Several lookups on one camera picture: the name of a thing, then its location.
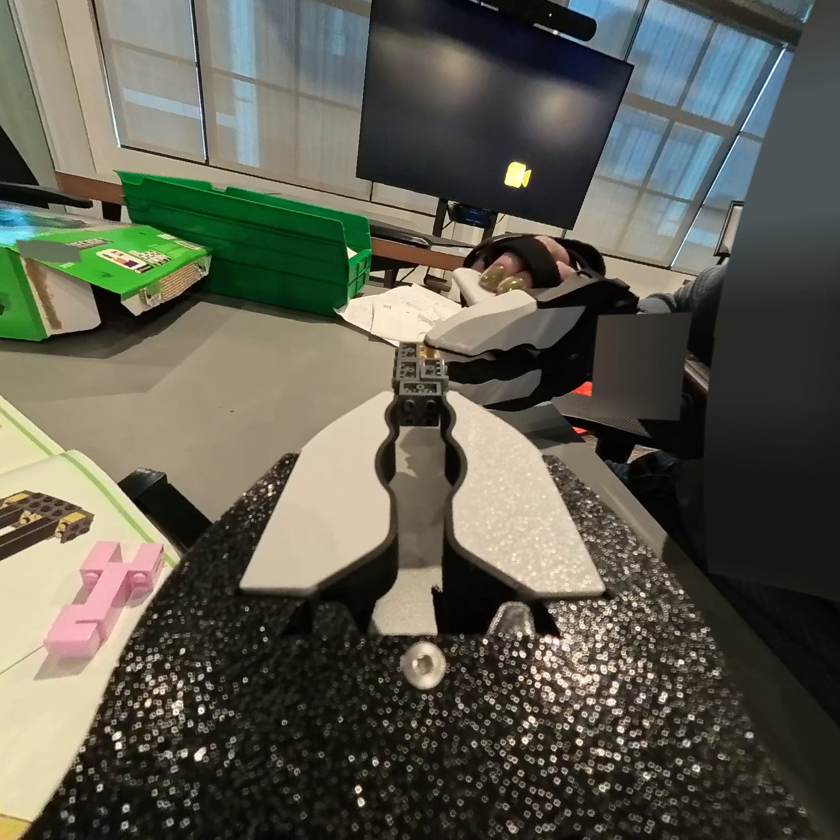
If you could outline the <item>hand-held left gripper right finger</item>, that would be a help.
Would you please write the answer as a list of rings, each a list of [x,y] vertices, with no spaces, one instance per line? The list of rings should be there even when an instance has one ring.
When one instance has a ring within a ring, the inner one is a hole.
[[[446,547],[524,601],[606,593],[537,447],[483,406],[451,392],[441,431]]]

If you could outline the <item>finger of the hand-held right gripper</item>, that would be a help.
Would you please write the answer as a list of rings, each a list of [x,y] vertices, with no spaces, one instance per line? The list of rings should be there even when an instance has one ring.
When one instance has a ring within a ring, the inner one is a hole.
[[[424,342],[459,361],[521,347],[546,350],[548,323],[533,296],[525,290],[512,290],[460,309],[433,326]]]
[[[447,358],[448,388],[473,403],[521,411],[578,386],[577,358]]]

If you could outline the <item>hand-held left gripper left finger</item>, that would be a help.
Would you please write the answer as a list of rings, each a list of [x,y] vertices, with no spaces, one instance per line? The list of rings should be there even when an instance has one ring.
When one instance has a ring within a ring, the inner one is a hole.
[[[246,593],[326,592],[396,546],[396,502],[381,457],[393,451],[383,391],[301,450],[239,583]]]

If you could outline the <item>grey brick assembly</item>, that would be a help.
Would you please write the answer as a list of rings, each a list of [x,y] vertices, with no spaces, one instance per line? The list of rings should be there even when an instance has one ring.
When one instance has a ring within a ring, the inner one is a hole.
[[[439,423],[448,389],[447,365],[422,360],[417,347],[423,342],[399,342],[392,370],[394,407],[392,416],[399,427],[435,427]]]

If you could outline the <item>person's right forearm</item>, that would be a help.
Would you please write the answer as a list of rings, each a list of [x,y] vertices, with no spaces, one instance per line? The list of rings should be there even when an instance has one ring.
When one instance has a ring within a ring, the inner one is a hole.
[[[671,293],[656,293],[638,303],[646,314],[688,313],[714,322],[718,315],[728,263],[704,269],[693,280]]]

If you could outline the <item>grey desk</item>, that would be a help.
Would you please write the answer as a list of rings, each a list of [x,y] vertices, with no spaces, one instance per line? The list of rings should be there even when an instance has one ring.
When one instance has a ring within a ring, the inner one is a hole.
[[[393,348],[340,320],[191,295],[150,320],[2,340],[2,396],[118,480],[163,471],[212,522],[283,455],[388,388]]]

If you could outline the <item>person's right hand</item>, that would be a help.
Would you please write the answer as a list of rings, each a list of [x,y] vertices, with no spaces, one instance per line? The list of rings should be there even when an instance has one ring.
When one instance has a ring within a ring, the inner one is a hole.
[[[514,288],[560,285],[580,270],[606,271],[601,252],[582,241],[537,234],[507,234],[488,239],[465,259],[479,272],[482,288],[502,293]]]

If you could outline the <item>white paper sheet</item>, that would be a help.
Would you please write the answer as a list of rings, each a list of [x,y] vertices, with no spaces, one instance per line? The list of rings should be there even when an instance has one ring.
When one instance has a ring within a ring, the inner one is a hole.
[[[409,284],[358,296],[336,315],[371,336],[397,344],[422,342],[430,330],[462,309],[456,301],[427,289]]]

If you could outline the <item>large black screen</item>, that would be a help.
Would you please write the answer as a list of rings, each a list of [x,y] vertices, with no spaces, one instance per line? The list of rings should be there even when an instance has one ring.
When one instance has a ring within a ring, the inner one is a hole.
[[[356,174],[572,228],[633,71],[475,2],[374,1]]]

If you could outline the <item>pink brick assembly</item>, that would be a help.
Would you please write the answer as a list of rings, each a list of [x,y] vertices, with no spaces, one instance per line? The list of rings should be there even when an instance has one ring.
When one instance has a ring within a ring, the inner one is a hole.
[[[162,543],[144,542],[131,561],[125,561],[119,542],[97,542],[80,566],[87,597],[59,612],[44,639],[48,656],[93,657],[108,640],[125,606],[152,593],[164,563]]]

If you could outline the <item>green plastic bin stack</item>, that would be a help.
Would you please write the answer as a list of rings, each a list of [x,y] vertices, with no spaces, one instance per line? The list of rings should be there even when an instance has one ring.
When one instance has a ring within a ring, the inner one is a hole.
[[[370,277],[366,217],[234,186],[118,175],[133,223],[211,252],[206,291],[332,317]]]

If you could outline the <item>brick instruction booklet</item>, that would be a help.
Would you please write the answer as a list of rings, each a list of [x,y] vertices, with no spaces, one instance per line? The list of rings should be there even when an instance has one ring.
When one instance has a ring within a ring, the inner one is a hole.
[[[160,543],[156,592],[182,553],[92,460],[4,398],[1,420],[1,811],[31,823],[77,755],[152,597],[130,595],[92,656],[54,656],[44,645],[50,627],[88,598],[83,561],[99,541],[118,543],[124,562]]]

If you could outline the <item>large paned window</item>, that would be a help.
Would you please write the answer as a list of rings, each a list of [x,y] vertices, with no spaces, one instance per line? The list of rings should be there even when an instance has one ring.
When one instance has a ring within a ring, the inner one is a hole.
[[[355,174],[370,2],[93,2],[119,146],[431,217]],[[560,2],[633,75],[576,226],[609,256],[709,264],[746,198],[813,2]]]

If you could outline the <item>green cardboard box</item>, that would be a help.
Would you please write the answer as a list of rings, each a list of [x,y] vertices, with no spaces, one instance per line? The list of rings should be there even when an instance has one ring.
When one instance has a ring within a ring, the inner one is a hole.
[[[134,317],[211,268],[208,248],[157,228],[2,202],[1,337],[41,342],[96,329],[98,297]]]

